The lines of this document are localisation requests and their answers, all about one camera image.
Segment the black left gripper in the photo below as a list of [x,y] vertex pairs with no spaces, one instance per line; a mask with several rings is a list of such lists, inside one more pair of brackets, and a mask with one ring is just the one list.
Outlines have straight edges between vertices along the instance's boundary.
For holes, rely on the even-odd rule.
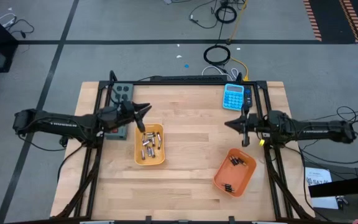
[[145,125],[142,119],[151,108],[149,103],[137,104],[133,101],[123,101],[117,113],[116,127],[119,128],[135,122],[139,131],[145,132]]

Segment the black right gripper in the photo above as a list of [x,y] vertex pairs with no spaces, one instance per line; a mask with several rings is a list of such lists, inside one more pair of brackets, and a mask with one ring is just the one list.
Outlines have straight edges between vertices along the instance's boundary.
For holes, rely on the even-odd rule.
[[258,118],[257,114],[249,113],[248,106],[242,108],[242,115],[244,117],[244,122],[243,117],[240,116],[232,121],[226,121],[224,124],[238,133],[243,133],[242,146],[247,147],[250,144],[249,131],[260,131],[264,127],[264,122]]

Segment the orange plastic tray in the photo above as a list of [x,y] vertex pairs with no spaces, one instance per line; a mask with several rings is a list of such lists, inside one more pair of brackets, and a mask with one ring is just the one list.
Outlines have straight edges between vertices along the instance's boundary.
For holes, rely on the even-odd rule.
[[[239,163],[234,166],[230,161],[230,157],[236,159],[241,158],[245,162],[245,165]],[[223,159],[219,169],[213,177],[213,183],[223,192],[233,197],[240,197],[247,188],[256,167],[257,163],[253,157],[244,153],[240,149],[232,148],[228,151],[226,157]],[[229,193],[225,191],[224,184],[230,184],[232,189],[234,189],[234,192]]]

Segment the yellow plastic tray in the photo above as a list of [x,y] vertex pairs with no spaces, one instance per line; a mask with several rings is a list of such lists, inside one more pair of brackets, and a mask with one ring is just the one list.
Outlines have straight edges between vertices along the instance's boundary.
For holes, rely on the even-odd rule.
[[[142,136],[143,134],[146,133],[155,133],[155,142],[156,142],[156,146],[152,147],[152,138],[148,138],[148,135],[145,135],[145,141],[150,141],[150,143],[148,143],[148,145],[143,146],[143,142],[142,142]],[[164,149],[164,133],[163,133],[163,126],[161,124],[146,124],[145,125],[145,132],[142,133],[139,131],[138,127],[135,127],[135,132],[134,132],[134,160],[135,163],[140,165],[140,166],[155,166],[155,165],[159,165],[162,164],[165,160],[165,149]],[[158,150],[158,137],[157,137],[157,133],[160,133],[161,135],[161,148],[160,150]],[[147,154],[147,147],[149,148],[153,148],[154,152],[155,152],[155,158],[153,158],[152,156],[148,156]],[[142,160],[142,155],[141,155],[141,150],[144,150],[145,152],[145,160]]]

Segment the grey power strip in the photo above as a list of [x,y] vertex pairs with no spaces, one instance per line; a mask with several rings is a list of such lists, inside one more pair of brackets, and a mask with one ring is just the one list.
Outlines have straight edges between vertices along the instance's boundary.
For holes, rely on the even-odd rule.
[[[118,83],[112,86],[109,97],[109,106],[116,107],[118,103],[123,101],[131,101],[133,98],[134,86],[130,83]],[[127,139],[128,125],[121,126],[118,129],[113,129],[105,134],[107,140],[122,140]]]

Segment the blue calculator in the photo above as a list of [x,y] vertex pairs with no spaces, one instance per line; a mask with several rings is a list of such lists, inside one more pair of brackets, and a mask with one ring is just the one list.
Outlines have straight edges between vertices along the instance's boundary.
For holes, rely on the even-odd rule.
[[226,110],[240,111],[244,104],[244,87],[226,84],[224,86],[222,106]]

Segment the small black remote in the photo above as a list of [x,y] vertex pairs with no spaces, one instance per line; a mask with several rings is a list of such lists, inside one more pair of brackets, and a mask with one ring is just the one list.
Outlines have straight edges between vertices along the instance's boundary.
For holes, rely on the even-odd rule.
[[244,87],[244,104],[248,107],[252,107],[252,89],[250,86]]

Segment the long black box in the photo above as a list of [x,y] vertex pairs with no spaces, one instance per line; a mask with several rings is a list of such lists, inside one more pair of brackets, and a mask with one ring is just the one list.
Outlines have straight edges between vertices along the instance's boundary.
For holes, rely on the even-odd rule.
[[150,78],[151,82],[226,82],[223,75],[190,75],[190,76],[156,76]]

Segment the white printed paper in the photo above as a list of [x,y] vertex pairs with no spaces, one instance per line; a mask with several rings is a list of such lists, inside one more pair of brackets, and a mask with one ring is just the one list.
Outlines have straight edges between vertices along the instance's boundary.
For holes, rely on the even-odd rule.
[[[330,171],[326,169],[306,167],[305,171],[306,182],[309,187],[332,182]],[[339,209],[335,196],[312,198],[311,203],[314,208]]]

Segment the black bar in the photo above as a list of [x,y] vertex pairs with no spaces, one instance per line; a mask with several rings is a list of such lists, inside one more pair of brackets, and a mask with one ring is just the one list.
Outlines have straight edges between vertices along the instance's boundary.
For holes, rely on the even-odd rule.
[[313,185],[309,191],[312,198],[358,194],[358,178]]

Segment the black mat orange striped edges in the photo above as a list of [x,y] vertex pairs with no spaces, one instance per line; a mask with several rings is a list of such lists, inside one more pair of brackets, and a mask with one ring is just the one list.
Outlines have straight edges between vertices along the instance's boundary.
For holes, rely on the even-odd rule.
[[315,39],[358,43],[358,0],[303,0]]

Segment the dark grey side table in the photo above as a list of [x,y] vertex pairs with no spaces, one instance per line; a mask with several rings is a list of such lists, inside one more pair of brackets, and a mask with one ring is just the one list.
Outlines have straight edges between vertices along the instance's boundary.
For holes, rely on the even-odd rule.
[[[313,162],[307,162],[306,167],[312,167],[317,169],[326,169],[330,171],[332,182],[355,179],[358,178],[358,169],[343,166],[333,166],[327,164],[317,164]],[[315,214],[319,218],[328,218],[333,222],[351,223],[358,219],[358,194],[344,195],[349,202],[348,206],[344,207],[344,210],[334,210],[326,208],[314,208]]]

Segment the black metal table frame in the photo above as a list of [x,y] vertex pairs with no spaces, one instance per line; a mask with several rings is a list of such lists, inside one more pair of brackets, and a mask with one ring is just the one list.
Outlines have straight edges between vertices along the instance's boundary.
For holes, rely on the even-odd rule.
[[101,149],[81,149],[71,140],[51,214],[62,212],[78,190],[82,173],[99,156],[97,177],[76,206],[76,216],[115,221],[296,217],[288,200],[272,189],[264,150],[254,134],[245,151],[257,165],[245,192],[233,197],[214,185],[228,151],[240,148],[242,140],[225,126],[238,112],[222,108],[223,91],[219,82],[137,84],[135,101],[152,105],[145,123],[162,125],[164,161],[140,165],[134,124],[128,127],[126,140],[105,140]]

